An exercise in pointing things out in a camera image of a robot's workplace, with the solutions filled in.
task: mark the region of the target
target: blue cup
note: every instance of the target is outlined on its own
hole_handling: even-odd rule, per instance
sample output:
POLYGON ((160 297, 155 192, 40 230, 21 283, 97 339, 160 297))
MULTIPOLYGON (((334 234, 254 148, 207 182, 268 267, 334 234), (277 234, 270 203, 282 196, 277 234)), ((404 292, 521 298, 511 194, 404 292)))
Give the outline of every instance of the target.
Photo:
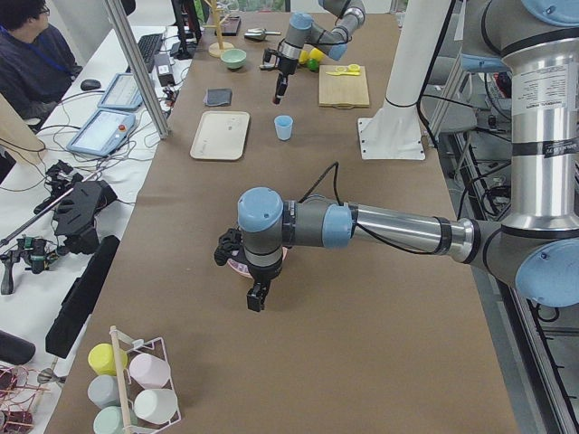
POLYGON ((275 125, 275 133, 279 140, 289 140, 291 137, 291 128, 293 127, 293 119, 288 115, 279 115, 273 119, 275 125))

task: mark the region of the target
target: black monitor stand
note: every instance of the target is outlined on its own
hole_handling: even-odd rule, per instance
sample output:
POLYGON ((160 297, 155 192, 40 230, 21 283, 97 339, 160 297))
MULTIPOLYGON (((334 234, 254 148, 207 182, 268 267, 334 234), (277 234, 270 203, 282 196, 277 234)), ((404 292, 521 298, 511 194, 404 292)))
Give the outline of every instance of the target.
POLYGON ((195 4, 193 0, 171 0, 171 5, 173 6, 177 35, 179 37, 179 42, 176 42, 171 47, 171 57, 175 57, 179 61, 184 59, 193 59, 197 43, 201 39, 201 26, 199 25, 199 19, 197 18, 195 4), (192 32, 192 35, 195 35, 195 42, 187 41, 185 21, 183 19, 184 10, 187 15, 189 30, 192 32))

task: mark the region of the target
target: white tray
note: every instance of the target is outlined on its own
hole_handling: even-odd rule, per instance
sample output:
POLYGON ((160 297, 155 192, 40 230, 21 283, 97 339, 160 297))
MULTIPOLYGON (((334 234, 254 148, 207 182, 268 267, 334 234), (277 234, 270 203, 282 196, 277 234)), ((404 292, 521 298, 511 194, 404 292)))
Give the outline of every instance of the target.
POLYGON ((250 114, 244 111, 205 111, 190 155, 201 160, 238 160, 249 125, 250 114))

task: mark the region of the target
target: black cylinder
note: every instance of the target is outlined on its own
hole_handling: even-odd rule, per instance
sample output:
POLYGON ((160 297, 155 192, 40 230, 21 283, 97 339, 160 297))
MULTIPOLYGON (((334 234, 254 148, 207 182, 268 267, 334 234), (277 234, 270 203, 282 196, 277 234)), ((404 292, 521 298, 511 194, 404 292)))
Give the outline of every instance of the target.
POLYGON ((34 356, 36 347, 32 342, 0 330, 0 361, 10 364, 25 364, 34 356))

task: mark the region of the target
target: wooden cutting board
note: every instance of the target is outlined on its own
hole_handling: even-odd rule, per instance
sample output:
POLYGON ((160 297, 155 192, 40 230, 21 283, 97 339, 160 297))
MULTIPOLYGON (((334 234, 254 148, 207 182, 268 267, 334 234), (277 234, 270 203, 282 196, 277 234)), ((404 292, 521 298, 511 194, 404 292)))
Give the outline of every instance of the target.
POLYGON ((336 65, 321 65, 319 67, 319 105, 338 109, 370 107, 365 67, 360 67, 360 75, 358 76, 326 74, 326 71, 335 70, 336 65))

